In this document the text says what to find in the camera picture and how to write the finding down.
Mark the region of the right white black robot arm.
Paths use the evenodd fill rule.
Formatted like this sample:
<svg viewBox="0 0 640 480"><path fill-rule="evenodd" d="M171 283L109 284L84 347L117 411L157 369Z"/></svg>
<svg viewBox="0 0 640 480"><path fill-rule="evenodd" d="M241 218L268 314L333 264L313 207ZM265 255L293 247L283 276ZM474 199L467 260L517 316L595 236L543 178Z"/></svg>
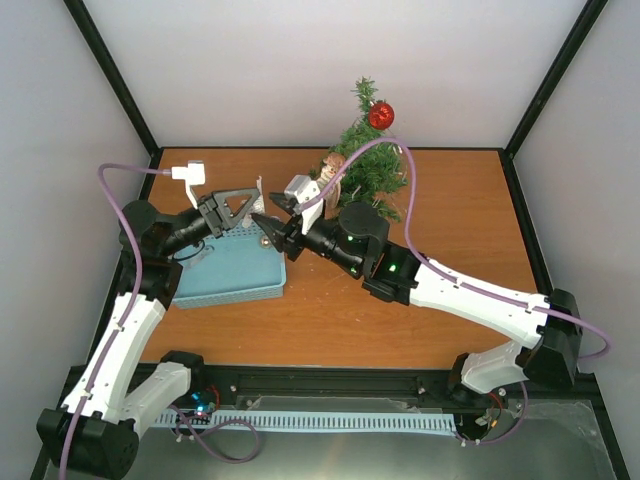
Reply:
<svg viewBox="0 0 640 480"><path fill-rule="evenodd" d="M323 212L293 213L286 223L259 213L252 218L291 261L308 250L361 280L381 301L444 311L508 337L503 345L456 358L447 381L454 401L473 405L524 381L558 390L574 386L582 330L567 318L577 311L571 294L525 294L448 273L389 241L388 221L362 202L333 219Z"/></svg>

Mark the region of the clear angel ornament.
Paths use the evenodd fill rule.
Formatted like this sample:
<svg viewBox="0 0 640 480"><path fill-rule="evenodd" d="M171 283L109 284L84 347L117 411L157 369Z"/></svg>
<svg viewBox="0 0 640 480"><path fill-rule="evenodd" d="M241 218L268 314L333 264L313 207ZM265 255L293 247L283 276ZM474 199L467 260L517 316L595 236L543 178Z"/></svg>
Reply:
<svg viewBox="0 0 640 480"><path fill-rule="evenodd" d="M244 216L243 220L242 220L242 227L245 229L248 229L252 223L253 223L253 219L252 219L252 214L253 213L258 213L258 214L265 214L266 213L266 209L265 209L265 204L264 204L264 196L263 196L263 186L262 186L262 177L259 176L256 180L256 188L258 189L258 197L256 198L256 200L253 202L253 204L251 205L251 207L249 208L248 212L246 213L246 215Z"/></svg>

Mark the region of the snowman ornament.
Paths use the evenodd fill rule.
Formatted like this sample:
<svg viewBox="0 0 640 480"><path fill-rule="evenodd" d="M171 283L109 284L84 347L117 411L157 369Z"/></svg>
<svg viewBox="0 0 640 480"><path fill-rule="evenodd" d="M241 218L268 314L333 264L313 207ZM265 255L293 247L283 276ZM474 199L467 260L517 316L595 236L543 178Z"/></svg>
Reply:
<svg viewBox="0 0 640 480"><path fill-rule="evenodd" d="M334 217L338 212L338 204L341 198L341 181L344 175L339 175L338 172L345 164L345 157L337 152L329 153L321 161L321 170L319 177L316 179L317 185L321 191L330 183L331 180L336 179L331 189L324 196L325 201L325 213L330 217Z"/></svg>

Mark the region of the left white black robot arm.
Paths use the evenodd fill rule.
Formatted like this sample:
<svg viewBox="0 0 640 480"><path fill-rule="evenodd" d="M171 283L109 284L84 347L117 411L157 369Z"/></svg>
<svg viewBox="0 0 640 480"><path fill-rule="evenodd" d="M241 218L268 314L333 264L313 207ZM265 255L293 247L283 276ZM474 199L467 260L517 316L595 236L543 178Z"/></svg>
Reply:
<svg viewBox="0 0 640 480"><path fill-rule="evenodd" d="M151 334L166 314L182 276L176 253L233 229L259 196L257 188L214 191L178 214L136 200L116 214L125 263L111 318L79 380L36 425L61 476L68 470L121 479L145 432L178 399L195 403L196 418L218 407L202 356L171 350L150 376L131 385Z"/></svg>

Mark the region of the red ball ornament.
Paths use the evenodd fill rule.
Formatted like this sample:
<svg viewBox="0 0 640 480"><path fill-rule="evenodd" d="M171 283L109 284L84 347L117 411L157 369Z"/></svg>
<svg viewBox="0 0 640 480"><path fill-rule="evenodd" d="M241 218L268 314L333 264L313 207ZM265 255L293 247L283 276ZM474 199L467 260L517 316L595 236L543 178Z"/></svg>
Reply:
<svg viewBox="0 0 640 480"><path fill-rule="evenodd" d="M367 119L372 128L384 131L392 126L395 120L395 112L389 103L377 101L371 104Z"/></svg>

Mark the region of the small green christmas tree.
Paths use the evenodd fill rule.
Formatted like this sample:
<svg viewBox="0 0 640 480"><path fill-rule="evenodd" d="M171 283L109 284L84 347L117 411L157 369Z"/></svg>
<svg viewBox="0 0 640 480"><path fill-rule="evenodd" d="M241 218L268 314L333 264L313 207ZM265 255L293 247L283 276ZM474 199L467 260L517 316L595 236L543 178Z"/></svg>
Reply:
<svg viewBox="0 0 640 480"><path fill-rule="evenodd" d="M379 215L391 221L400 221L402 214L393 196L407 185L403 150L392 143L379 143L361 153L343 174L339 169L348 158L364 145L390 133L394 120L390 104L377 97L374 80L363 77L356 81L353 90L359 108L359 116L346 128L338 143L329 148L310 176L325 187L332 178L336 183L324 198L326 214L331 217L353 202L373 206Z"/></svg>

